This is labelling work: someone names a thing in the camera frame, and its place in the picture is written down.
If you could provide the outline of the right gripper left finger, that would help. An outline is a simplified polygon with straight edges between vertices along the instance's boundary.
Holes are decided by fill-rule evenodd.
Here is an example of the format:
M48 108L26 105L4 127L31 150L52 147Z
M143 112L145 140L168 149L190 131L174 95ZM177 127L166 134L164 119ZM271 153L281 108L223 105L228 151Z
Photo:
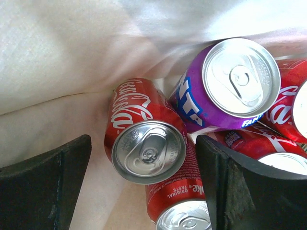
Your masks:
M2 230L68 230L91 156L89 135L0 170Z

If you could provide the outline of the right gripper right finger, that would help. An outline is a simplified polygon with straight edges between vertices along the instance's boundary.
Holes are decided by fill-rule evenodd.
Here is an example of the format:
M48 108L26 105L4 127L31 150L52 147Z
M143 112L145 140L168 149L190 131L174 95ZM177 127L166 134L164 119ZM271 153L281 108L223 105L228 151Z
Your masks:
M259 162L206 135L196 156L214 230L304 230L307 178Z

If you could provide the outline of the red cola can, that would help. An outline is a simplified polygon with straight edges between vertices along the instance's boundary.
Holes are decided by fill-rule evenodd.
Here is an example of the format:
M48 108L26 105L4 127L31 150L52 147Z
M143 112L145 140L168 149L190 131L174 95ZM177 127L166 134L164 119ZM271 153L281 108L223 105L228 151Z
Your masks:
M277 61L281 74L279 95L260 121L292 141L307 142L307 60Z
M307 153L292 140L258 124L209 133L224 146L275 168L307 174Z
M113 92L105 151L128 181L155 184L174 175L186 156L186 126L153 82L132 78Z
M147 213L157 230L211 230L195 144L187 140L181 168L172 177L145 187Z

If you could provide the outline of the red cola can front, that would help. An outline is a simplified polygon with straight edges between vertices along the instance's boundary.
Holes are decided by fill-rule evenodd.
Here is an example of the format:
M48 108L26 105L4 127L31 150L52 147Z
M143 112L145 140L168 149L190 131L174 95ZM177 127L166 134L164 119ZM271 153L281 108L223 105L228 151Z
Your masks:
M157 230L211 230L195 144L187 140L181 168L172 177L145 187L147 213Z

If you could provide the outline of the purple Fanta can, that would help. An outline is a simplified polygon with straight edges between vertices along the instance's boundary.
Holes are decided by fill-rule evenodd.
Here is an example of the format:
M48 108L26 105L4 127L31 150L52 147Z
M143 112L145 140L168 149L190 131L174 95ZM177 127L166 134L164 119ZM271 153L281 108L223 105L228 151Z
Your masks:
M190 134L234 130L256 123L275 103L280 86L278 65L266 48L231 38L193 59L169 101Z

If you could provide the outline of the cream canvas tote bag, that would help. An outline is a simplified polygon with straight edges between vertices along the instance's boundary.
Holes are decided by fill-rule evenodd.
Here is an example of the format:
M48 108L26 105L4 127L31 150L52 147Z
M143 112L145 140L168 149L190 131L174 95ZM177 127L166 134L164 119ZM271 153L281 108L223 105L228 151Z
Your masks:
M215 40L244 37L274 57L307 50L304 0L3 0L0 3L0 165L80 135L92 153L70 228L153 230L144 187L104 151L110 95L133 77L166 95Z

